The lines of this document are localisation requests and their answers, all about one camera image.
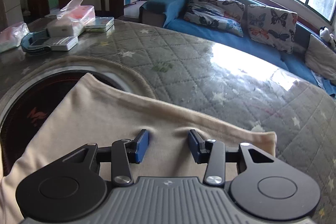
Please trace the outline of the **right butterfly cushion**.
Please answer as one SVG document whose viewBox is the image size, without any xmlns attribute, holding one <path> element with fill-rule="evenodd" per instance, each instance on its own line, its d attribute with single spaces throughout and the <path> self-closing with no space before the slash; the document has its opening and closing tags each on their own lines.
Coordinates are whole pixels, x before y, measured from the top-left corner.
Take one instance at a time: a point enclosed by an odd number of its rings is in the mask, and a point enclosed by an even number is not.
<svg viewBox="0 0 336 224">
<path fill-rule="evenodd" d="M 251 39 L 292 53 L 298 15 L 296 12 L 265 5 L 249 5 L 247 29 Z"/>
</svg>

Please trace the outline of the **grey quilted star table cover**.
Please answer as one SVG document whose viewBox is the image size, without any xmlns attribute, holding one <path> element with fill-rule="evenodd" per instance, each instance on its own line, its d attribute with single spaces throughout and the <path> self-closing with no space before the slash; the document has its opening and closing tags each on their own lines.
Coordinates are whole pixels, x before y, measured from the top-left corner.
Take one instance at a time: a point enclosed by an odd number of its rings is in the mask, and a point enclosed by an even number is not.
<svg viewBox="0 0 336 224">
<path fill-rule="evenodd" d="M 83 33 L 68 52 L 1 54 L 1 92 L 65 56 L 98 57 L 140 73 L 158 99 L 245 129 L 276 132 L 276 154 L 321 187 L 319 223 L 335 223 L 335 99 L 323 89 L 248 53 L 188 34 L 117 20 Z"/>
</svg>

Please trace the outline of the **soft pack of tissues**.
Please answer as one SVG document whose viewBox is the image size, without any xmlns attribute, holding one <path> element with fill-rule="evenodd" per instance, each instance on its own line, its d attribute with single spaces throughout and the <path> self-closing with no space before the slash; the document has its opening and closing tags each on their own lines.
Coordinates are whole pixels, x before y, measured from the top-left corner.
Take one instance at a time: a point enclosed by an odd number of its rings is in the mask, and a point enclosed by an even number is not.
<svg viewBox="0 0 336 224">
<path fill-rule="evenodd" d="M 21 40 L 29 32 L 25 22 L 19 22 L 4 29 L 0 34 L 0 53 L 20 46 Z"/>
</svg>

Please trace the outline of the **grey plain cushion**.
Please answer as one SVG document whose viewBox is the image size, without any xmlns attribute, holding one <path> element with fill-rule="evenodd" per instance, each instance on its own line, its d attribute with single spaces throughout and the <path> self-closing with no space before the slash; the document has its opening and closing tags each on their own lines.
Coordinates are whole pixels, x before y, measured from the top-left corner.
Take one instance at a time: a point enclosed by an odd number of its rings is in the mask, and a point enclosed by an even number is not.
<svg viewBox="0 0 336 224">
<path fill-rule="evenodd" d="M 335 82 L 335 52 L 314 35 L 309 39 L 309 46 L 305 52 L 305 64 L 315 73 Z"/>
</svg>

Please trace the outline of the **green flat box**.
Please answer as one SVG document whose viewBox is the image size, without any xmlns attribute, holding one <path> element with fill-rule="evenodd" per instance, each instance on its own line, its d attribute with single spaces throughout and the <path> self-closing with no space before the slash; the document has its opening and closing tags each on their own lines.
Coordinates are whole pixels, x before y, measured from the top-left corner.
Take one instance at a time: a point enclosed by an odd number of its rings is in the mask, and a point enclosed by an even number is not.
<svg viewBox="0 0 336 224">
<path fill-rule="evenodd" d="M 85 25 L 87 32 L 107 32 L 114 26 L 114 17 L 96 17 Z"/>
</svg>

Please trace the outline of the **white refrigerator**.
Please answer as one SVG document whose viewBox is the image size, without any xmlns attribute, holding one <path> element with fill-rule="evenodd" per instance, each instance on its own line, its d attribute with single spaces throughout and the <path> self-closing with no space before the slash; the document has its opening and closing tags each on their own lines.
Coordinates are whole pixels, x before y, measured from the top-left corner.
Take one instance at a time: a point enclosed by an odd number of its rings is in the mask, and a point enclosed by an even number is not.
<svg viewBox="0 0 336 224">
<path fill-rule="evenodd" d="M 20 0 L 1 0 L 1 31 L 22 21 Z"/>
</svg>

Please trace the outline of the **black and white plush toy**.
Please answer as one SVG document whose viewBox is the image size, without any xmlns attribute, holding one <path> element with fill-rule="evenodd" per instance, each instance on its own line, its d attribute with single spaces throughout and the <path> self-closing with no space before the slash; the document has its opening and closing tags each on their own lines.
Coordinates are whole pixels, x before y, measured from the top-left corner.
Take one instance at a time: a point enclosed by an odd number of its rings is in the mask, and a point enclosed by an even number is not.
<svg viewBox="0 0 336 224">
<path fill-rule="evenodd" d="M 319 29 L 320 39 L 327 44 L 332 50 L 335 50 L 335 38 L 327 27 L 321 27 Z"/>
</svg>

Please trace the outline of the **butterfly cushion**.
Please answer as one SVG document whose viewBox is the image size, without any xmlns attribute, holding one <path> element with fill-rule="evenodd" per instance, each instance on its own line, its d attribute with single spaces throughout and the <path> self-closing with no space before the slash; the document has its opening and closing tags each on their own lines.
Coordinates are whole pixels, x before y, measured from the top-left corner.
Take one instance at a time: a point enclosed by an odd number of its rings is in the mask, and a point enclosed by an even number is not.
<svg viewBox="0 0 336 224">
<path fill-rule="evenodd" d="M 296 12 L 265 5 L 249 5 L 247 29 L 251 39 L 292 53 L 298 15 Z"/>
<path fill-rule="evenodd" d="M 183 19 L 243 37 L 244 3 L 237 0 L 188 0 Z"/>
</svg>

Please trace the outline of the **blue sofa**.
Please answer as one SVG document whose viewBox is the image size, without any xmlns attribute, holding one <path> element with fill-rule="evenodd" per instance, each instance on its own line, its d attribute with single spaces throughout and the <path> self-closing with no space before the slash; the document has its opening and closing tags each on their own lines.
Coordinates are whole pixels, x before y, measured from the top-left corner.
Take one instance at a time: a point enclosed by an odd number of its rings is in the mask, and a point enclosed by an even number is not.
<svg viewBox="0 0 336 224">
<path fill-rule="evenodd" d="M 335 97 L 335 77 L 307 61 L 323 42 L 294 11 L 255 0 L 149 0 L 139 9 L 139 21 L 249 53 Z"/>
</svg>

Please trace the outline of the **white remote control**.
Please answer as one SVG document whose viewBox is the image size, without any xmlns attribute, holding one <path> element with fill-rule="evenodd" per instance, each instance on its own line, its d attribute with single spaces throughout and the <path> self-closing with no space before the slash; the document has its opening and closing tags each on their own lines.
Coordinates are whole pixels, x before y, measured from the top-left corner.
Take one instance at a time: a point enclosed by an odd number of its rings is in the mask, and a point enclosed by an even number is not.
<svg viewBox="0 0 336 224">
<path fill-rule="evenodd" d="M 78 43 L 78 37 L 57 37 L 57 38 L 41 38 L 32 42 L 29 50 L 51 50 L 51 51 L 69 51 Z"/>
</svg>

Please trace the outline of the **beige sweater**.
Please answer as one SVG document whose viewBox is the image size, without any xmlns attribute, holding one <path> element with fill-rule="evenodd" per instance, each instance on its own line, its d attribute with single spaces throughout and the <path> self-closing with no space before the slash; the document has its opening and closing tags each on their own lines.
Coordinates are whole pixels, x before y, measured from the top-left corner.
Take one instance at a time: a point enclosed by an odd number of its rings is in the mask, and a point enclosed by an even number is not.
<svg viewBox="0 0 336 224">
<path fill-rule="evenodd" d="M 110 87 L 87 74 L 67 93 L 43 121 L 31 109 L 20 129 L 6 134 L 2 162 L 18 149 L 23 154 L 9 173 L 1 173 L 1 223 L 19 223 L 22 214 L 15 200 L 18 184 L 29 174 L 88 143 L 102 147 L 132 139 L 141 130 L 150 132 L 143 163 L 132 167 L 134 177 L 203 177 L 189 151 L 187 134 L 195 129 L 206 139 L 229 147 L 248 142 L 275 153 L 275 132 L 251 132 L 187 108 Z"/>
</svg>

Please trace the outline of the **left butterfly cushion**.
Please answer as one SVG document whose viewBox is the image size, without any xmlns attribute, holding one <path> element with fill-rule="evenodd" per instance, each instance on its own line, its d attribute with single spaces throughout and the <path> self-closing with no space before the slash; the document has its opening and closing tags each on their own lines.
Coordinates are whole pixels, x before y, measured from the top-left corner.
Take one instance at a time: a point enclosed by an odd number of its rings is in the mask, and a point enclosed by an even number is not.
<svg viewBox="0 0 336 224">
<path fill-rule="evenodd" d="M 244 3 L 237 0 L 188 0 L 183 19 L 243 37 Z"/>
</svg>

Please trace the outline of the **round induction cooktop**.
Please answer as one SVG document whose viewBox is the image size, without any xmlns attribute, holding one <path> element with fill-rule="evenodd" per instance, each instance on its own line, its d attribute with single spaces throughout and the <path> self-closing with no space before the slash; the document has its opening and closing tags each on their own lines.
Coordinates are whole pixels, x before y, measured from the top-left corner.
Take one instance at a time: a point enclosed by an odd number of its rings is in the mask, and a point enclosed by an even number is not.
<svg viewBox="0 0 336 224">
<path fill-rule="evenodd" d="M 46 119 L 87 73 L 115 89 L 155 97 L 142 75 L 119 63 L 76 60 L 38 68 L 1 98 L 1 159 L 4 175 L 10 173 Z"/>
</svg>

